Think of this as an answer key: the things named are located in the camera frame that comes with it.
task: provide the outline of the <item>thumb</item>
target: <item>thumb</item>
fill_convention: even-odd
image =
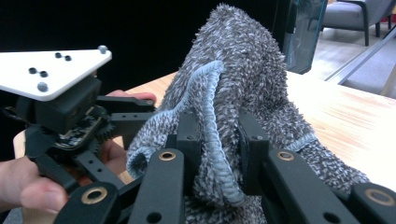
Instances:
[[[60,185],[47,178],[38,178],[21,193],[21,204],[27,208],[58,213],[66,204],[67,194]]]

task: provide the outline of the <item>gray chair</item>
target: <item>gray chair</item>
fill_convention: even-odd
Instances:
[[[396,0],[338,0],[327,5],[322,22],[324,27],[364,31],[365,46],[369,46],[369,27],[375,24],[375,36],[379,37],[379,25],[390,15]]]

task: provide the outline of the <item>human hand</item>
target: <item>human hand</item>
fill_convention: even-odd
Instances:
[[[109,96],[135,97],[140,100],[156,101],[152,93],[128,94],[124,91],[113,91]],[[115,174],[125,170],[126,152],[109,140],[102,146],[101,159]],[[39,175],[37,166],[27,157],[13,161],[0,162],[0,211],[24,206],[58,213],[68,200],[64,188],[52,180]]]

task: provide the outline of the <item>gray knit sock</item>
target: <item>gray knit sock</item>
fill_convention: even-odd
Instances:
[[[271,34],[244,11],[219,5],[193,42],[156,115],[129,147],[127,169],[145,172],[150,155],[176,133],[178,114],[193,107],[202,161],[193,196],[186,197],[187,223],[266,223],[261,199],[247,196],[238,146],[241,108],[256,115],[274,147],[293,150],[329,186],[349,192],[369,181],[337,159],[316,138],[288,99],[284,57]]]

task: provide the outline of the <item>table surface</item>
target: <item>table surface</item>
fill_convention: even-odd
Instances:
[[[128,92],[153,92],[158,106],[175,74]],[[288,94],[321,144],[376,184],[396,191],[396,100],[293,73],[288,73]],[[16,136],[14,145],[17,155],[22,156],[22,134]],[[26,223],[44,223],[43,220]]]

